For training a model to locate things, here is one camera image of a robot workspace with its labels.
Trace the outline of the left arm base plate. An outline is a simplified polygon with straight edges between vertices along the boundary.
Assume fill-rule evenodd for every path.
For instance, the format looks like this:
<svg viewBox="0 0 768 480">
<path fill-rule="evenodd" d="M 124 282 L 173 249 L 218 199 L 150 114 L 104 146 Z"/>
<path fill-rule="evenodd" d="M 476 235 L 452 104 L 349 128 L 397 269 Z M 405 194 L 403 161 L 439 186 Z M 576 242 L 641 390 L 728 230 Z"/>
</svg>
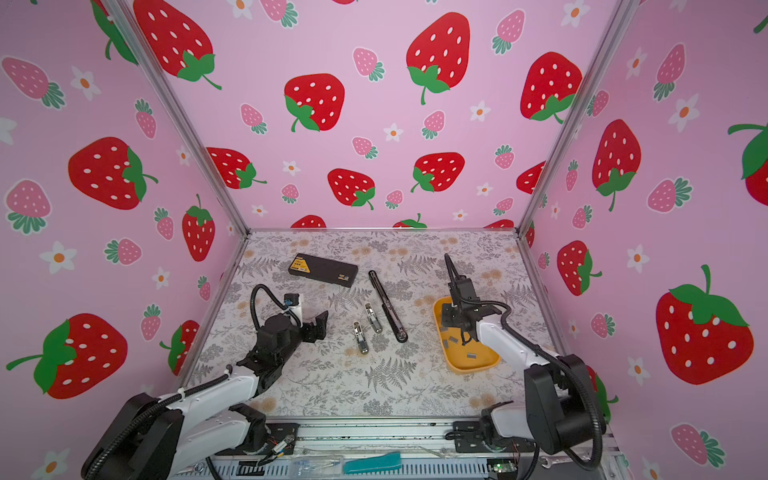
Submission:
<svg viewBox="0 0 768 480">
<path fill-rule="evenodd" d="M 246 438 L 243 444 L 232 450 L 232 455 L 266 455 L 275 446 L 285 442 L 282 453 L 285 456 L 294 452 L 298 438 L 298 423 L 267 423 L 263 430 L 258 430 L 254 436 Z"/>
</svg>

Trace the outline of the black stapler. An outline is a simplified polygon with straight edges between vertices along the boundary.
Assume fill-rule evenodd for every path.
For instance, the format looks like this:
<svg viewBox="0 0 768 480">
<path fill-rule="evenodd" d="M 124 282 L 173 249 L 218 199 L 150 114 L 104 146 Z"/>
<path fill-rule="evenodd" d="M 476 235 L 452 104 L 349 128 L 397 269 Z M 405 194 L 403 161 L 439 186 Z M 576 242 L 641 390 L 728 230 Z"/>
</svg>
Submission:
<svg viewBox="0 0 768 480">
<path fill-rule="evenodd" d="M 396 340 L 399 343 L 406 343 L 408 341 L 408 334 L 405 330 L 405 327 L 402 321 L 397 315 L 397 312 L 395 311 L 394 306 L 391 303 L 391 300 L 389 299 L 384 289 L 384 285 L 379 279 L 377 272 L 375 270 L 370 270 L 368 272 L 368 277 L 374 290 L 376 291 L 376 293 L 378 294 L 382 302 L 382 310 L 389 322 L 389 325 L 393 331 L 393 334 Z"/>
</svg>

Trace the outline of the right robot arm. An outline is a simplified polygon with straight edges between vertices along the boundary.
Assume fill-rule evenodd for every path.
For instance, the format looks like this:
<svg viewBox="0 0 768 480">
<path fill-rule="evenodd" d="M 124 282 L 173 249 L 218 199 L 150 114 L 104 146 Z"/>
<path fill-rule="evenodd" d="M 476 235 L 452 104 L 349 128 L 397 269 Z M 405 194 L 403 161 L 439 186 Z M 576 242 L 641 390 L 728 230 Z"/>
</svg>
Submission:
<svg viewBox="0 0 768 480">
<path fill-rule="evenodd" d="M 482 412 L 484 443 L 501 448 L 513 438 L 526 439 L 535 455 L 564 453 L 584 470 L 597 469 L 606 422 L 584 361 L 557 356 L 524 337 L 508 322 L 511 307 L 480 299 L 469 277 L 451 275 L 449 290 L 442 323 L 459 329 L 463 344 L 491 349 L 523 377 L 523 406 L 498 403 Z"/>
</svg>

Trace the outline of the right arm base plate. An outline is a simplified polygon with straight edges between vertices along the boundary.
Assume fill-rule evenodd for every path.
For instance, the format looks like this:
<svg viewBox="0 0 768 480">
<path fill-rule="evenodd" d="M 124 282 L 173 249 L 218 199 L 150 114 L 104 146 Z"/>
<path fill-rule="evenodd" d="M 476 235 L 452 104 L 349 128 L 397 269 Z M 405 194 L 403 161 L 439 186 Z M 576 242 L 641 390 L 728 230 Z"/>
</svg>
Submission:
<svg viewBox="0 0 768 480">
<path fill-rule="evenodd" d="M 458 453 L 533 453 L 532 440 L 500 437 L 490 424 L 480 420 L 455 421 L 444 439 L 451 441 Z"/>
</svg>

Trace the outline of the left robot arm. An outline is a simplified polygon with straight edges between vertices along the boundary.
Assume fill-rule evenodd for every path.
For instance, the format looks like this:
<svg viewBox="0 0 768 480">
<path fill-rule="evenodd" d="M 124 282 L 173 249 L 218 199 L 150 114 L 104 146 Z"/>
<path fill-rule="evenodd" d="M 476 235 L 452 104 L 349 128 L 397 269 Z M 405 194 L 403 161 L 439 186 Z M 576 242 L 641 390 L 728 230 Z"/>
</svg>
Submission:
<svg viewBox="0 0 768 480">
<path fill-rule="evenodd" d="M 250 401 L 282 375 L 303 343 L 327 334 L 327 312 L 302 321 L 288 302 L 257 331 L 254 347 L 219 377 L 153 397 L 130 398 L 87 457 L 84 479 L 168 479 L 219 452 L 257 451 L 267 442 L 266 417 Z"/>
</svg>

